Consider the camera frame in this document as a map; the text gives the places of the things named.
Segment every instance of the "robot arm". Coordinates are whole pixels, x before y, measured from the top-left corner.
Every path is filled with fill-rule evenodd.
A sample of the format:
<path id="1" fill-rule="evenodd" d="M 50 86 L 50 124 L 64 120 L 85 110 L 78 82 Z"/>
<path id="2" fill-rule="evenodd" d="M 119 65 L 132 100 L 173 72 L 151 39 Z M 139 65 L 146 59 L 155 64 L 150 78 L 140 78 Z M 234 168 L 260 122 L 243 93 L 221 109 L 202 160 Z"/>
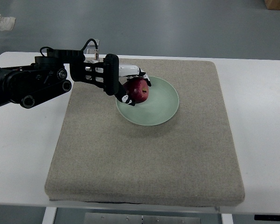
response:
<path id="1" fill-rule="evenodd" d="M 47 48 L 47 56 L 42 49 Z M 70 75 L 75 82 L 94 84 L 107 95 L 123 103 L 135 105 L 119 82 L 119 76 L 149 78 L 134 65 L 119 65 L 116 55 L 108 54 L 103 62 L 88 63 L 82 50 L 41 48 L 42 56 L 35 57 L 29 66 L 0 68 L 0 106 L 9 102 L 32 108 L 71 90 L 65 63 L 70 64 Z"/>

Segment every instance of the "cable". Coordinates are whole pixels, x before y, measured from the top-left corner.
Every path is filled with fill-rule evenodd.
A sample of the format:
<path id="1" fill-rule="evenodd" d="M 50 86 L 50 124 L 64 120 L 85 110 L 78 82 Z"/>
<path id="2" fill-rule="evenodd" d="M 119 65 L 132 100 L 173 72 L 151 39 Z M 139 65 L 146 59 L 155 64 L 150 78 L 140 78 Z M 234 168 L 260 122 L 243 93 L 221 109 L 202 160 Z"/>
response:
<path id="1" fill-rule="evenodd" d="M 40 53 L 41 53 L 41 55 L 42 55 L 43 57 L 45 57 L 45 55 L 42 53 L 42 50 L 44 50 L 44 49 L 53 50 L 53 48 L 50 48 L 50 47 L 42 47 L 39 51 L 40 51 Z"/>
<path id="2" fill-rule="evenodd" d="M 84 51 L 85 49 L 86 49 L 86 47 L 87 47 L 87 45 L 89 44 L 89 42 L 90 41 L 93 41 L 94 42 L 94 45 L 95 45 L 95 49 L 97 50 L 98 49 L 98 44 L 97 44 L 97 42 L 94 40 L 94 39 L 89 39 L 87 42 L 86 42 L 86 44 L 84 45 L 84 47 L 81 49 L 81 51 Z"/>

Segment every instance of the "gray fabric mat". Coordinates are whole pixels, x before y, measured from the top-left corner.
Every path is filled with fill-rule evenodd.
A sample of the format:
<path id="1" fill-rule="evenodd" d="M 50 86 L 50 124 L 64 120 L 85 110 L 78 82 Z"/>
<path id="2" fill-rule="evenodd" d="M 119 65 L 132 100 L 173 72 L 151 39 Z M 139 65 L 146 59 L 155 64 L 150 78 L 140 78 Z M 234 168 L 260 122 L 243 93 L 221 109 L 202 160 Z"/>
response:
<path id="1" fill-rule="evenodd" d="M 233 206 L 244 187 L 212 62 L 120 59 L 177 90 L 175 116 L 157 126 L 123 118 L 115 97 L 74 83 L 45 191 L 51 200 Z"/>

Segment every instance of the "red apple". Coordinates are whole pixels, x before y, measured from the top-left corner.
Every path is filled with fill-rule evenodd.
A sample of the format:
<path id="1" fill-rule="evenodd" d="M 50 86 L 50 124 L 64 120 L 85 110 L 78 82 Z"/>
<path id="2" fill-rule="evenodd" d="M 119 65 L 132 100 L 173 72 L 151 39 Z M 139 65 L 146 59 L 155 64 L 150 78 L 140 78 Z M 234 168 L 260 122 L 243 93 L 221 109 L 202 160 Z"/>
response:
<path id="1" fill-rule="evenodd" d="M 148 85 L 143 78 L 132 78 L 124 83 L 123 87 L 128 96 L 137 104 L 144 102 L 148 98 Z"/>

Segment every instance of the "light green bowl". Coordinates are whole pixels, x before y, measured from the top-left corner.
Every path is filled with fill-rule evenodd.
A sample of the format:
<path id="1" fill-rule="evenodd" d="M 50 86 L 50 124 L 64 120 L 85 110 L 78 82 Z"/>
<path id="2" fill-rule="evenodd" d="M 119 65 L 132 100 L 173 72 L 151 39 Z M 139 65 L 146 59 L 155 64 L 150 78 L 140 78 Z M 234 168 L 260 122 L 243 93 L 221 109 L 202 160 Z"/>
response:
<path id="1" fill-rule="evenodd" d="M 130 106 L 116 100 L 116 106 L 127 120 L 143 126 L 159 125 L 176 113 L 179 98 L 175 88 L 158 77 L 150 76 L 151 87 L 146 101 Z"/>

